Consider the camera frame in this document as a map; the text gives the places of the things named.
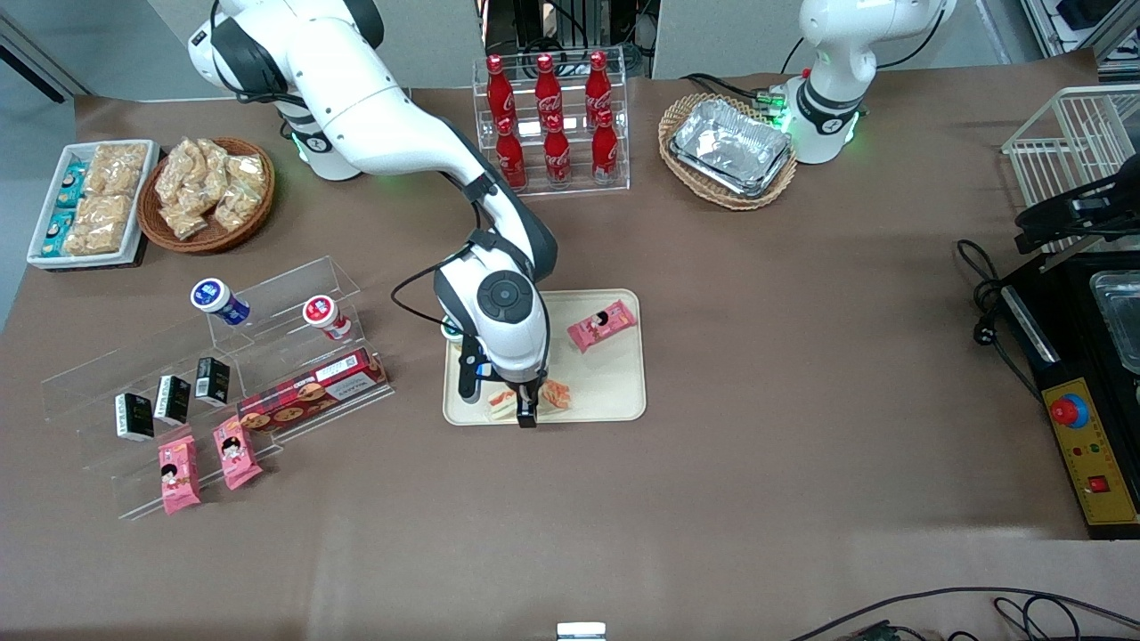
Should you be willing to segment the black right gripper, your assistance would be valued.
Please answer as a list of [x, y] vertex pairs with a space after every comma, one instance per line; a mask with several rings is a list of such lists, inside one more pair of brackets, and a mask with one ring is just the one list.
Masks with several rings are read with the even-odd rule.
[[545, 381], [546, 370], [537, 370], [536, 378], [524, 383], [505, 380], [505, 378], [500, 376], [498, 370], [489, 370], [487, 374], [487, 382], [497, 386], [497, 388], [492, 389], [492, 398], [498, 398], [502, 393], [516, 395], [518, 425], [526, 429], [534, 429], [538, 425], [537, 415], [539, 401], [542, 400], [542, 386], [544, 386]]

